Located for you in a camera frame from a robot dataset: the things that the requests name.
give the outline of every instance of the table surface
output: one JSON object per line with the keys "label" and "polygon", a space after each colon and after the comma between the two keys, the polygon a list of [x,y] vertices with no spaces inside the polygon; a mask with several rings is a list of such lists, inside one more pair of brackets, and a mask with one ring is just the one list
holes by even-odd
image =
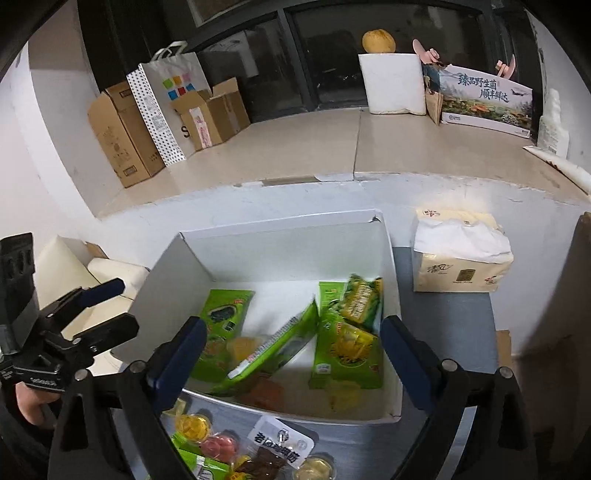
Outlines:
{"label": "table surface", "polygon": [[[427,342],[439,358],[453,358],[464,369],[494,372],[497,367],[495,322],[486,293],[415,293],[411,249],[394,248],[402,320],[419,340]],[[202,400],[189,403],[188,411],[208,412],[216,430],[233,430],[246,437],[259,415],[234,410]],[[474,409],[467,409],[454,445],[438,479],[451,478],[463,451]],[[304,423],[317,437],[314,452],[335,459],[338,480],[386,480],[396,472],[421,430],[425,414],[417,410],[408,395],[402,401],[398,423],[365,426],[318,425]],[[121,411],[115,413],[119,438],[137,480],[145,480],[146,470]],[[165,428],[172,428],[166,421]]]}

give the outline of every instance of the tissue paper pack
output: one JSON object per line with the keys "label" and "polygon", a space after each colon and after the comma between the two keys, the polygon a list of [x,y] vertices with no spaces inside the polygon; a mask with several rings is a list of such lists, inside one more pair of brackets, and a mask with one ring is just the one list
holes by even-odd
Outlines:
{"label": "tissue paper pack", "polygon": [[415,291],[491,292],[513,262],[509,239],[492,215],[417,210]]}

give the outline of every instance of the bag handle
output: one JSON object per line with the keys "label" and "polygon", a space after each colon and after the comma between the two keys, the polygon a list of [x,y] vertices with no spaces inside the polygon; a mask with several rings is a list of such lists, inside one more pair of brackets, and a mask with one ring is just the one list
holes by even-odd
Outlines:
{"label": "bag handle", "polygon": [[[173,41],[168,47],[158,50],[154,56],[152,56],[152,60],[150,61],[162,60],[163,58],[165,59],[168,57],[180,55],[184,49],[187,48],[187,45],[187,42],[184,40]],[[177,48],[177,51],[174,55],[173,48]]]}

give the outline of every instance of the open cardboard box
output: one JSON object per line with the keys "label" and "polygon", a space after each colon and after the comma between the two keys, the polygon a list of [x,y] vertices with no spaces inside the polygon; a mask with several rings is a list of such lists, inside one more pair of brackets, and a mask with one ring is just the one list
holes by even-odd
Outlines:
{"label": "open cardboard box", "polygon": [[[318,296],[320,280],[346,281],[351,273],[382,277],[384,317],[400,315],[392,246],[377,210],[181,232],[150,272],[129,311],[138,320],[138,336],[112,353],[127,364],[147,360],[189,316],[200,313],[211,288],[254,290],[242,334],[273,334]],[[279,416],[353,424],[400,419],[402,385],[387,357],[384,386],[362,390],[359,407],[334,413],[326,392],[308,387],[315,348],[316,337],[271,377],[285,389],[285,414]],[[188,380],[186,391],[229,408],[261,412],[232,399],[203,394],[203,385],[193,379]]]}

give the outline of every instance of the window sill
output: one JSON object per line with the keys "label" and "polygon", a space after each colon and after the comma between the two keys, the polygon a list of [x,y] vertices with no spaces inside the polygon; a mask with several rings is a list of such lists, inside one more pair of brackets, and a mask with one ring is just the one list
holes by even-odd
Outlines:
{"label": "window sill", "polygon": [[438,174],[504,181],[567,203],[588,202],[569,179],[522,149],[531,141],[426,116],[341,109],[249,126],[153,179],[121,191],[100,217],[224,186],[374,180],[383,174]]}

